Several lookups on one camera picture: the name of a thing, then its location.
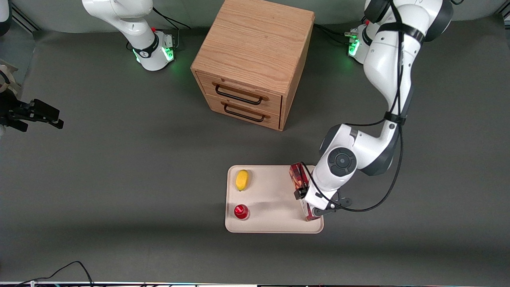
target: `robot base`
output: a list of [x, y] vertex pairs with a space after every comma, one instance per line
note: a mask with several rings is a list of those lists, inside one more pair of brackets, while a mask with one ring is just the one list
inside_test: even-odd
[[133, 51], [136, 60], [144, 69], [149, 71], [161, 70], [175, 59], [172, 35], [166, 35], [161, 31], [156, 31], [154, 34], [159, 37], [159, 46], [152, 53], [150, 58], [139, 57], [136, 52]]
[[350, 30], [351, 33], [357, 33], [358, 34], [358, 42], [355, 44], [351, 44], [349, 46], [349, 50], [347, 51], [347, 54], [350, 57], [353, 57], [358, 63], [363, 64], [365, 62], [365, 58], [367, 57], [368, 49], [370, 48], [369, 45], [365, 43], [365, 41], [362, 39], [362, 33], [365, 29], [366, 25], [359, 25], [357, 28], [353, 28]]

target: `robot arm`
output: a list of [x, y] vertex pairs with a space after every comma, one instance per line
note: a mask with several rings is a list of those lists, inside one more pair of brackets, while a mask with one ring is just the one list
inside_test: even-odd
[[3, 36], [11, 27], [12, 8], [11, 0], [0, 0], [0, 36]]
[[174, 59], [173, 38], [153, 31], [143, 16], [152, 11], [152, 0], [82, 0], [87, 12], [118, 29], [133, 46], [137, 61], [146, 70], [160, 70]]
[[[363, 133], [346, 124], [334, 126], [328, 131], [320, 148], [321, 158], [312, 174], [317, 186], [311, 184], [304, 198], [313, 207], [321, 210], [337, 209], [328, 199], [331, 200], [337, 190], [352, 177], [355, 170], [374, 176], [384, 173], [390, 167], [399, 136], [398, 125], [403, 124], [402, 120], [407, 116], [411, 100], [413, 62], [427, 31], [441, 14], [440, 11], [446, 9], [442, 7], [447, 4], [451, 8], [448, 0], [423, 2], [426, 2], [424, 4], [426, 7], [416, 4], [414, 0], [394, 0], [401, 17], [401, 22], [396, 22], [391, 8], [385, 8], [386, 6], [380, 9], [373, 8], [374, 3], [382, 3], [389, 7], [389, 1], [367, 0], [366, 10], [370, 13], [379, 12], [377, 17], [367, 15], [367, 18], [378, 22], [366, 27], [369, 30], [367, 35], [373, 34], [370, 32], [373, 29], [377, 29], [377, 32], [373, 39], [370, 39], [367, 49], [358, 50], [358, 53], [364, 51], [366, 54], [357, 56], [363, 59], [368, 80], [388, 102], [387, 113], [379, 137]], [[441, 32], [448, 26], [450, 20], [451, 15], [447, 22], [440, 23], [444, 27]], [[403, 33], [400, 53], [402, 70], [398, 93], [400, 96], [397, 98], [400, 32]]]
[[58, 109], [38, 99], [30, 103], [20, 100], [21, 87], [12, 76], [14, 71], [17, 68], [0, 60], [0, 137], [5, 133], [5, 127], [27, 131], [28, 124], [23, 121], [48, 123], [62, 129], [64, 122], [59, 119]]

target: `power cord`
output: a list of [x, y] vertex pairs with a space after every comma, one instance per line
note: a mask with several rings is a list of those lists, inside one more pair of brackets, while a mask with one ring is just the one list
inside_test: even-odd
[[[395, 4], [393, 3], [393, 0], [390, 1], [390, 5], [391, 5], [391, 8], [393, 10], [393, 14], [395, 15], [396, 22], [397, 23], [402, 23], [402, 18], [400, 17], [400, 13], [398, 12]], [[402, 62], [402, 43], [403, 43], [403, 38], [404, 38], [403, 32], [399, 31], [398, 32], [398, 58], [397, 58], [397, 65], [398, 65], [397, 66], [397, 92], [396, 92], [395, 99], [393, 100], [393, 104], [391, 106], [391, 109], [390, 109], [390, 111], [392, 111], [393, 108], [395, 107], [395, 105], [398, 104], [398, 116], [399, 117], [402, 116], [402, 109], [401, 109], [401, 102], [400, 102], [400, 85], [402, 83], [402, 72], [403, 72], [403, 62]], [[380, 121], [375, 122], [375, 123], [371, 123], [371, 124], [346, 124], [346, 125], [358, 126], [358, 127], [367, 127], [367, 126], [375, 126], [375, 125], [381, 124], [384, 121], [385, 121], [385, 119], [383, 118]], [[372, 206], [370, 206], [368, 208], [352, 209], [352, 208], [344, 207], [344, 206], [342, 206], [342, 205], [332, 201], [331, 199], [326, 197], [324, 195], [324, 193], [322, 193], [322, 191], [319, 189], [319, 186], [315, 182], [312, 174], [308, 170], [308, 167], [306, 166], [306, 164], [304, 162], [301, 162], [301, 164], [304, 166], [305, 170], [308, 173], [308, 176], [310, 177], [314, 187], [317, 189], [319, 194], [322, 195], [324, 198], [326, 198], [327, 201], [330, 204], [332, 204], [333, 206], [335, 206], [336, 208], [343, 209], [343, 210], [346, 210], [346, 211], [351, 211], [351, 212], [366, 212], [366, 211], [373, 210], [374, 208], [377, 208], [378, 206], [380, 206], [388, 198], [388, 196], [390, 196], [390, 193], [393, 190], [393, 187], [395, 186], [395, 183], [397, 182], [397, 178], [398, 178], [398, 175], [400, 173], [400, 167], [402, 165], [402, 158], [403, 158], [403, 155], [404, 155], [404, 141], [403, 141], [403, 135], [402, 135], [402, 124], [396, 123], [396, 125], [397, 125], [397, 128], [398, 128], [398, 137], [399, 137], [399, 140], [400, 140], [400, 154], [399, 154], [399, 157], [398, 157], [397, 170], [395, 171], [395, 175], [393, 176], [393, 180], [392, 180], [392, 182], [390, 184], [390, 187], [388, 188], [388, 191], [386, 192], [384, 197], [379, 202], [377, 202], [375, 205], [372, 205]]]
[[159, 15], [159, 16], [161, 16], [161, 17], [163, 17], [163, 19], [165, 19], [167, 22], [169, 22], [170, 24], [172, 24], [172, 26], [174, 26], [174, 27], [177, 29], [177, 44], [175, 44], [175, 48], [178, 48], [178, 47], [179, 47], [179, 43], [181, 42], [181, 40], [180, 40], [180, 29], [179, 29], [179, 27], [177, 27], [177, 25], [175, 25], [173, 22], [176, 22], [176, 23], [178, 23], [178, 24], [181, 24], [181, 25], [183, 25], [183, 26], [187, 27], [188, 29], [191, 29], [191, 27], [190, 27], [190, 26], [188, 26], [188, 25], [186, 25], [186, 24], [184, 24], [184, 23], [182, 23], [182, 22], [179, 22], [179, 21], [177, 21], [177, 20], [175, 20], [175, 19], [172, 19], [172, 18], [170, 18], [170, 17], [168, 17], [168, 16], [163, 15], [160, 11], [158, 11], [158, 10], [157, 10], [156, 8], [154, 8], [154, 7], [152, 8], [152, 10], [154, 10], [154, 12], [156, 12], [156, 14], [158, 14], [158, 15]]
[[319, 25], [319, 24], [314, 24], [314, 27], [318, 28], [319, 30], [321, 30], [322, 32], [324, 32], [324, 34], [326, 34], [326, 36], [328, 36], [331, 40], [337, 42], [337, 43], [340, 43], [342, 45], [349, 45], [350, 43], [348, 42], [342, 42], [338, 39], [335, 39], [333, 38], [329, 33], [333, 34], [333, 35], [344, 35], [344, 33], [340, 33], [340, 32], [335, 32], [327, 27], [324, 27], [323, 25]]
[[92, 287], [94, 285], [94, 282], [92, 281], [92, 278], [90, 277], [90, 274], [89, 272], [87, 271], [87, 268], [85, 268], [85, 266], [83, 265], [83, 263], [81, 263], [80, 261], [73, 261], [69, 264], [67, 264], [66, 266], [60, 268], [59, 270], [56, 270], [53, 274], [51, 274], [50, 277], [39, 277], [39, 278], [34, 278], [34, 279], [30, 279], [30, 280], [27, 280], [25, 282], [22, 282], [20, 284], [16, 284], [14, 287], [20, 287], [21, 285], [24, 285], [24, 284], [27, 284], [27, 283], [30, 283], [31, 281], [39, 281], [39, 280], [47, 280], [47, 279], [50, 279], [52, 278], [53, 276], [55, 276], [57, 273], [59, 273], [60, 271], [62, 271], [63, 269], [65, 269], [66, 267], [68, 267], [69, 265], [72, 265], [74, 263], [78, 263], [80, 264], [80, 266], [83, 268], [83, 271], [85, 271], [85, 274], [87, 274], [87, 278], [89, 279], [89, 283], [90, 283], [90, 286]]
[[[175, 19], [172, 19], [172, 18], [170, 18], [170, 17], [168, 17], [168, 16], [163, 15], [160, 11], [158, 11], [158, 10], [157, 10], [156, 8], [154, 8], [154, 7], [152, 8], [152, 10], [154, 10], [154, 12], [156, 12], [156, 14], [160, 15], [161, 17], [163, 17], [163, 19], [165, 19], [168, 23], [172, 24], [172, 26], [174, 26], [174, 28], [177, 30], [177, 41], [176, 41], [176, 44], [175, 44], [175, 48], [178, 48], [178, 47], [179, 47], [179, 43], [180, 43], [180, 41], [181, 41], [181, 40], [180, 40], [180, 38], [181, 38], [181, 33], [180, 33], [180, 28], [179, 28], [176, 24], [174, 24], [173, 22], [178, 23], [178, 24], [181, 24], [181, 25], [183, 25], [183, 26], [187, 27], [188, 29], [191, 29], [191, 27], [190, 27], [190, 26], [188, 26], [188, 25], [186, 25], [186, 24], [184, 24], [184, 23], [182, 23], [182, 22], [179, 22], [179, 21], [177, 21], [177, 20], [175, 20]], [[126, 43], [126, 49], [127, 49], [127, 50], [129, 50], [129, 51], [131, 51], [131, 50], [133, 49], [133, 47], [131, 47], [131, 48], [129, 47], [130, 45], [131, 45], [131, 44], [130, 44], [130, 43], [129, 43], [129, 41], [128, 41], [128, 42]]]

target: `green led light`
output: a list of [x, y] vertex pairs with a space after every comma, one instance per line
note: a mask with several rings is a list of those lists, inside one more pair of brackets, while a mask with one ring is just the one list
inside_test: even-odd
[[165, 54], [166, 59], [170, 62], [173, 60], [173, 49], [172, 48], [165, 48], [161, 47], [161, 50]]
[[135, 49], [133, 49], [133, 54], [135, 54], [136, 61], [140, 63], [140, 59], [138, 59], [138, 55], [136, 54]]
[[349, 55], [351, 55], [351, 56], [356, 55], [356, 52], [358, 51], [359, 46], [360, 46], [359, 40], [356, 40], [354, 43], [352, 43], [349, 48]]

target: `beige tray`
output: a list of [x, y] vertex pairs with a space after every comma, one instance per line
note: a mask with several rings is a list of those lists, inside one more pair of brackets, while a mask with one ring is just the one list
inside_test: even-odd
[[[306, 221], [301, 204], [294, 198], [294, 184], [289, 165], [235, 165], [228, 170], [225, 227], [240, 233], [319, 233], [324, 219]], [[240, 170], [249, 173], [248, 186], [236, 188]], [[247, 220], [234, 215], [234, 207], [245, 204], [250, 210]]]

